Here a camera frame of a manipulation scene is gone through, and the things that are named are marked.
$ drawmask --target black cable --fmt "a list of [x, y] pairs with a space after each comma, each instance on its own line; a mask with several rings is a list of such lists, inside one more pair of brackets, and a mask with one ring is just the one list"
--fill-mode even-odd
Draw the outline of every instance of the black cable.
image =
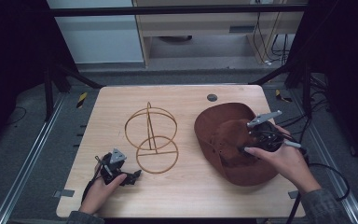
[[310, 96], [311, 98], [313, 97], [313, 96], [315, 96], [316, 94], [322, 94], [322, 95], [326, 95], [326, 92], [325, 91], [315, 91], [315, 92], [313, 92], [312, 93], [312, 95]]
[[[312, 94], [312, 96], [314, 96], [314, 95], [317, 94], [317, 93], [323, 93], [323, 92], [322, 92], [322, 91], [315, 92], [315, 93]], [[320, 104], [323, 104], [323, 103], [326, 103], [326, 100], [321, 100], [321, 101], [319, 101], [318, 103], [314, 104], [314, 105], [312, 106], [312, 112], [316, 112], [316, 111], [317, 111], [317, 110], [315, 111], [316, 106], [318, 106], [318, 105], [320, 105]], [[300, 120], [302, 120], [302, 119], [305, 118], [305, 117], [306, 117], [306, 115], [303, 114], [303, 115], [300, 115], [300, 116], [297, 116], [297, 117], [294, 117], [294, 118], [291, 118], [291, 119], [287, 119], [287, 120], [278, 122], [277, 124], [280, 125], [281, 127], [285, 128], [285, 127], [291, 126], [291, 125], [293, 125], [293, 124], [299, 122]]]
[[342, 180], [345, 183], [345, 187], [347, 188], [347, 190], [345, 191], [344, 195], [342, 195], [341, 197], [336, 198], [337, 202], [341, 202], [342, 200], [344, 200], [344, 199], [346, 199], [348, 197], [348, 195], [351, 192], [351, 187], [350, 187], [350, 183], [348, 182], [348, 179], [345, 178], [345, 176], [342, 173], [340, 173], [338, 170], [336, 170], [335, 168], [333, 168], [331, 166], [321, 164], [321, 163], [318, 163], [318, 162], [310, 163], [309, 167], [312, 167], [312, 166], [321, 166], [321, 167], [327, 168], [327, 169], [333, 171], [334, 173], [336, 173], [337, 175], [339, 175], [342, 178]]
[[25, 115], [27, 114], [27, 110], [26, 110], [24, 107], [22, 107], [22, 106], [16, 106], [16, 109], [22, 109], [22, 110], [24, 111], [24, 113], [21, 115], [21, 117], [20, 117], [19, 119], [16, 119], [16, 120], [14, 120], [14, 121], [8, 122], [6, 125], [11, 125], [11, 124], [15, 124], [15, 123], [19, 122], [19, 121], [22, 120], [22, 119], [25, 117]]
[[252, 130], [251, 133], [272, 133], [275, 135], [280, 136], [281, 138], [287, 139], [291, 142], [298, 143], [296, 139], [293, 138], [293, 136], [287, 134], [287, 133], [281, 133], [281, 132], [272, 132], [272, 131], [258, 131], [258, 130]]
[[313, 76], [310, 76], [310, 80], [311, 82], [313, 82], [312, 84], [319, 88], [320, 90], [323, 90], [323, 91], [327, 91], [327, 87], [324, 85], [324, 83], [322, 83], [321, 80], [319, 80], [318, 78], [316, 77], [313, 77]]
[[286, 63], [287, 60], [287, 54], [286, 52], [290, 52], [290, 49], [286, 49], [287, 48], [287, 44], [288, 44], [288, 34], [284, 35], [284, 42], [283, 42], [283, 49], [275, 49], [275, 45], [277, 42], [279, 35], [275, 35], [274, 40], [272, 42], [272, 46], [271, 46], [271, 52], [273, 55], [281, 57], [281, 65], [284, 65]]
[[321, 107], [318, 108], [318, 109], [315, 109], [316, 106], [322, 105], [322, 104], [327, 104], [327, 103], [328, 103], [328, 101], [327, 101], [326, 99], [321, 100], [320, 102], [318, 102], [317, 104], [314, 105], [314, 107], [312, 108], [312, 112], [318, 112], [318, 111], [321, 110], [322, 108], [327, 108], [327, 106], [325, 105], [325, 106], [321, 106]]
[[[257, 4], [261, 4], [260, 0], [256, 0], [255, 2]], [[260, 34], [260, 37], [261, 37], [261, 42], [263, 43], [264, 53], [269, 58], [269, 61], [272, 63], [272, 62], [278, 61], [279, 59], [271, 59], [269, 57], [269, 54], [267, 53], [267, 46], [266, 46], [266, 43], [264, 42], [263, 35], [261, 34], [261, 29], [260, 29], [260, 14], [261, 14], [260, 12], [257, 12], [257, 20], [256, 20], [256, 24], [255, 24], [255, 29], [253, 32], [253, 41], [254, 41], [254, 45], [257, 50], [258, 56], [260, 57], [260, 60], [263, 60], [263, 57], [261, 56], [261, 53], [258, 50], [258, 47], [256, 46], [256, 43], [255, 43], [255, 32], [258, 30], [258, 33]]]
[[287, 220], [286, 220], [286, 224], [292, 223], [293, 218], [295, 218], [298, 206], [300, 205], [300, 202], [301, 202], [301, 194], [299, 192], [296, 196], [295, 203], [293, 204], [292, 211], [290, 211], [289, 218], [287, 218]]
[[100, 173], [101, 168], [103, 167], [103, 162], [100, 160], [100, 158], [98, 156], [95, 157], [95, 160], [97, 160], [100, 165], [98, 166], [98, 169], [95, 171], [94, 177], [91, 179], [91, 181], [89, 181], [89, 183], [87, 184], [87, 186], [85, 187], [85, 189], [83, 191], [83, 195], [81, 197], [82, 203], [86, 199], [87, 193], [89, 192], [91, 186], [94, 184], [95, 180], [101, 177], [101, 175], [98, 177], [97, 177], [97, 175]]
[[299, 138], [299, 143], [301, 143], [302, 142], [302, 139], [303, 139], [303, 137], [304, 137], [304, 133], [305, 133], [305, 131], [307, 130], [307, 128], [310, 126], [310, 122], [311, 122], [311, 119], [310, 118], [307, 118], [307, 121], [305, 122], [305, 125], [304, 125], [304, 128], [303, 128], [303, 130], [302, 130], [302, 132], [301, 132], [301, 135], [300, 135], [300, 138]]

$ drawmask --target wooden table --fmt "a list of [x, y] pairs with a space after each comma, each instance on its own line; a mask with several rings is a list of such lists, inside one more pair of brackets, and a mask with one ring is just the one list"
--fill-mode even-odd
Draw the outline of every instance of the wooden table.
[[[207, 95], [215, 94], [210, 102]], [[89, 119], [65, 189], [75, 191], [73, 197], [61, 197], [59, 217], [77, 210], [83, 190], [93, 176], [95, 156], [102, 157], [118, 148], [126, 156], [122, 171], [140, 169], [136, 147], [125, 134], [125, 124], [147, 103], [169, 111], [177, 122], [173, 142], [179, 156], [171, 170], [162, 174], [145, 171], [134, 186], [119, 187], [100, 210], [100, 217], [288, 217], [294, 200], [288, 192], [296, 187], [277, 175], [269, 182], [254, 187], [239, 187], [225, 180], [206, 161], [194, 133], [194, 121], [206, 108], [229, 102], [244, 103], [256, 114], [268, 113], [269, 105], [259, 86], [129, 86], [102, 88]], [[151, 115], [155, 135], [174, 134], [174, 122], [165, 116]], [[147, 138], [146, 116], [131, 120], [127, 127], [132, 142]], [[155, 159], [164, 164], [170, 159]], [[304, 216], [298, 208], [297, 216]]]

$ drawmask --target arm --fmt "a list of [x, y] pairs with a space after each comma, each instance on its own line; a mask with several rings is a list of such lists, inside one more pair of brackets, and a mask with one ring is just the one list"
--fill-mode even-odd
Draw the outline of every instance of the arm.
[[124, 181], [126, 175], [119, 175], [110, 184], [105, 185], [102, 178], [97, 178], [94, 184], [90, 187], [83, 203], [80, 205], [78, 211], [71, 212], [67, 223], [68, 224], [103, 224], [101, 218], [97, 218], [94, 214], [100, 209], [109, 196], [118, 188], [121, 182]]
[[[280, 132], [290, 135], [285, 129], [276, 127]], [[269, 162], [283, 177], [298, 188], [310, 223], [351, 223], [331, 192], [322, 189], [319, 185], [297, 148], [282, 144], [275, 152], [267, 152], [257, 147], [249, 147], [245, 150], [257, 158]]]

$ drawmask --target gray sleeve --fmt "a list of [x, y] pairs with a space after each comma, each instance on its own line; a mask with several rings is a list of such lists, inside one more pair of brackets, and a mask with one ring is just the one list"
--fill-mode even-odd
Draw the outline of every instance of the gray sleeve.
[[301, 203], [310, 223], [351, 223], [327, 189], [318, 189], [305, 194]]
[[67, 224], [104, 224], [104, 220], [98, 217], [94, 217], [92, 215], [72, 211], [71, 215], [69, 215]]

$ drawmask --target human hand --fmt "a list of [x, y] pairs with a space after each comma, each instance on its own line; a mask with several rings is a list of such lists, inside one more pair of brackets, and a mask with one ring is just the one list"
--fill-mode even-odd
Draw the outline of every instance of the human hand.
[[[278, 125], [275, 127], [281, 133], [290, 135], [282, 127]], [[304, 161], [302, 153], [295, 147], [282, 144], [275, 152], [268, 152], [258, 147], [247, 147], [245, 151], [270, 163], [278, 173], [290, 180], [301, 194], [321, 188]]]
[[[99, 163], [97, 163], [95, 166], [95, 172], [97, 171], [98, 167]], [[127, 175], [125, 174], [119, 175], [108, 185], [105, 185], [101, 177], [97, 178], [91, 188], [89, 188], [89, 192], [81, 204], [79, 212], [87, 213], [90, 215], [96, 213], [126, 177]]]

